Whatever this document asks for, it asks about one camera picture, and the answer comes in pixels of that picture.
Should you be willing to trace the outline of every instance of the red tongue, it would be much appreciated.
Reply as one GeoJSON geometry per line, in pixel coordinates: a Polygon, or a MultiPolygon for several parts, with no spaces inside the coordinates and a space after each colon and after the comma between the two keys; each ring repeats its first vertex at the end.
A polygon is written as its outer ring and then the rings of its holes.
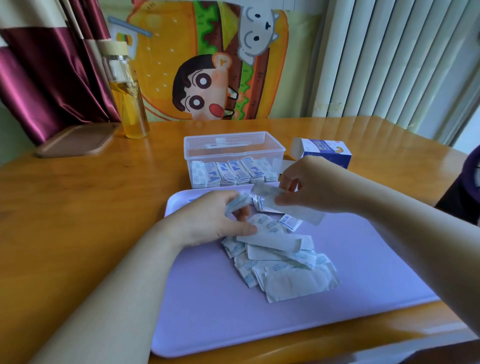
{"type": "Polygon", "coordinates": [[[218,118],[223,117],[223,107],[221,107],[219,104],[210,104],[208,109],[213,116],[216,116],[218,118]]]}

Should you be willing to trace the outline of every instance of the wooden table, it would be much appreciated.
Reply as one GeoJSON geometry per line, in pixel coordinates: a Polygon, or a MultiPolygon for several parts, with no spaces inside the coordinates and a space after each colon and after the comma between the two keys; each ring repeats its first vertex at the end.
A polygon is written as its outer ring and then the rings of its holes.
{"type": "MultiPolygon", "coordinates": [[[[0,169],[0,362],[24,363],[140,236],[169,196],[190,189],[183,137],[268,131],[345,141],[349,169],[434,205],[465,155],[377,117],[151,124],[148,138],[120,134],[97,156],[24,156],[0,169]]],[[[172,363],[298,363],[455,332],[443,303],[250,342],[172,363]]],[[[164,359],[152,356],[151,363],[164,359]]]]}

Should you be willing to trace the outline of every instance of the maroon curtain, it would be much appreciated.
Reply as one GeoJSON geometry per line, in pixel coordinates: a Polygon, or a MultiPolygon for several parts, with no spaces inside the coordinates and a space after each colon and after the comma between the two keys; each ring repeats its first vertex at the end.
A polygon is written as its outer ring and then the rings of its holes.
{"type": "Polygon", "coordinates": [[[21,14],[0,16],[0,98],[30,139],[41,144],[69,125],[120,121],[95,56],[95,40],[109,38],[98,3],[69,0],[67,26],[55,0],[44,0],[44,14],[7,1],[21,14]]]}

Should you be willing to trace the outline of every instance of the white cartoon dog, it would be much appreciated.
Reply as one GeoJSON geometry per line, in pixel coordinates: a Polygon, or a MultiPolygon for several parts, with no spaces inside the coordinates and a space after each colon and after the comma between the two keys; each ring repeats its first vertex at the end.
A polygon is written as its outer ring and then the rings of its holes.
{"type": "Polygon", "coordinates": [[[256,56],[268,48],[278,38],[275,22],[279,14],[264,6],[244,6],[239,24],[239,58],[253,65],[256,56]]]}

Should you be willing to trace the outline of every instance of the black cartoon hair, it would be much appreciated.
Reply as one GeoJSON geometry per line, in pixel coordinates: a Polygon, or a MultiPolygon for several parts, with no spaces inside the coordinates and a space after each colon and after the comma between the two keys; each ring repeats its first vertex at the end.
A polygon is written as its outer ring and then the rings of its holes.
{"type": "Polygon", "coordinates": [[[181,101],[187,97],[185,88],[189,88],[192,83],[188,76],[199,70],[208,70],[215,68],[211,54],[201,54],[185,61],[178,69],[173,80],[172,101],[173,105],[180,110],[185,111],[181,101]]]}

